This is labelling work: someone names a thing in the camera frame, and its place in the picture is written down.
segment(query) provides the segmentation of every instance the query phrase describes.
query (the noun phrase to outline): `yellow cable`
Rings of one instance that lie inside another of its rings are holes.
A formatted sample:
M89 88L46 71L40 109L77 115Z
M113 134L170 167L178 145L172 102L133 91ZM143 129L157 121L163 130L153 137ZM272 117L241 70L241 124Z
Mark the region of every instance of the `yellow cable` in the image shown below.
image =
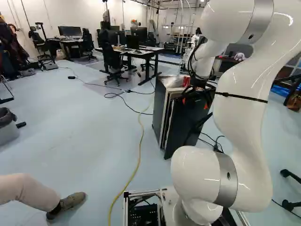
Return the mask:
M149 106L144 109L141 113L144 113L146 112L149 107L151 106L152 102L150 102ZM138 169L139 169L139 166L140 166L140 162L141 162L141 144L142 144L142 140L143 140L143 136L144 136L144 126L140 120L140 116L141 116L141 113L139 113L138 115L138 122L142 128L142 134L141 134L141 138L140 138L140 142L139 142L139 157L138 157L138 163L136 165L136 168L134 170L134 172L132 173L130 179L128 180L128 182L126 183L126 185L124 186L124 188L118 193L118 195L116 195L116 197L114 198L111 206L110 206L110 210L109 210L109 215L108 215L108 221L109 221L109 226L111 226L111 214L112 214L112 210L113 210L113 206L115 204L115 202L117 201L117 199L122 195L122 193L124 193L124 191L126 190L127 186L132 182L132 180L134 179Z

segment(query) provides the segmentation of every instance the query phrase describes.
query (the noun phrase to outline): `grey trash bin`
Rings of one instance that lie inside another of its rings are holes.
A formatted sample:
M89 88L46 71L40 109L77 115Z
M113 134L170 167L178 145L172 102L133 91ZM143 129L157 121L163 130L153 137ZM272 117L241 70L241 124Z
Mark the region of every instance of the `grey trash bin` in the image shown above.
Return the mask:
M16 116L8 108L0 108L0 145L16 139L19 135Z

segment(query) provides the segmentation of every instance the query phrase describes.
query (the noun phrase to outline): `person's leg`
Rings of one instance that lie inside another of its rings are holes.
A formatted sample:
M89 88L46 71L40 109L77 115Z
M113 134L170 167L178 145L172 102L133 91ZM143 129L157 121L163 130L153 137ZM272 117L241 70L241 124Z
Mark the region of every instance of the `person's leg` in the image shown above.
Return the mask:
M12 200L50 212L60 202L60 196L28 174L0 176L0 205Z
M0 205L17 200L30 207L47 212L48 219L56 218L85 200L84 192L74 193L64 199L51 188L24 173L0 176Z

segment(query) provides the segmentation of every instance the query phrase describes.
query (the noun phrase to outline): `desktop computer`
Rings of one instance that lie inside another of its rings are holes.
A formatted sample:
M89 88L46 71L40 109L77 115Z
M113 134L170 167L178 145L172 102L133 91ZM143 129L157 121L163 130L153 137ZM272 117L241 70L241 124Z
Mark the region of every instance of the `desktop computer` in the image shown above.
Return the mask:
M118 45L118 32L112 30L107 30L107 32L111 45Z
M119 44L120 45L125 45L127 43L125 32L124 31L119 31L118 35L119 35Z
M80 27L59 26L58 30L62 36L82 36Z
M139 49L139 37L135 35L127 35L127 47Z
M120 27L119 26L111 26L112 31L120 31Z
M100 27L103 30L105 30L105 29L110 30L111 29L111 23L107 22L107 21L101 21L100 22Z
M148 39L147 27L131 27L131 34L138 36L141 43L145 43Z

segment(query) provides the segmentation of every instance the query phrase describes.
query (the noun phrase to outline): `white robot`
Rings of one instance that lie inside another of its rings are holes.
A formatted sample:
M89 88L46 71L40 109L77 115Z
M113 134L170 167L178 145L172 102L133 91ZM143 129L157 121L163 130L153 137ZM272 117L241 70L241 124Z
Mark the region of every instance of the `white robot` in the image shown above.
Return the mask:
M223 206L259 212L269 205L273 188L261 124L277 73L301 51L300 12L299 0L210 0L204 8L200 27L208 42L191 62L198 79L209 77L215 56L229 43L251 44L254 51L223 74L213 102L214 122L231 141L231 156L183 146L172 157L179 195L173 211L185 216L180 222L173 214L174 225L210 225Z

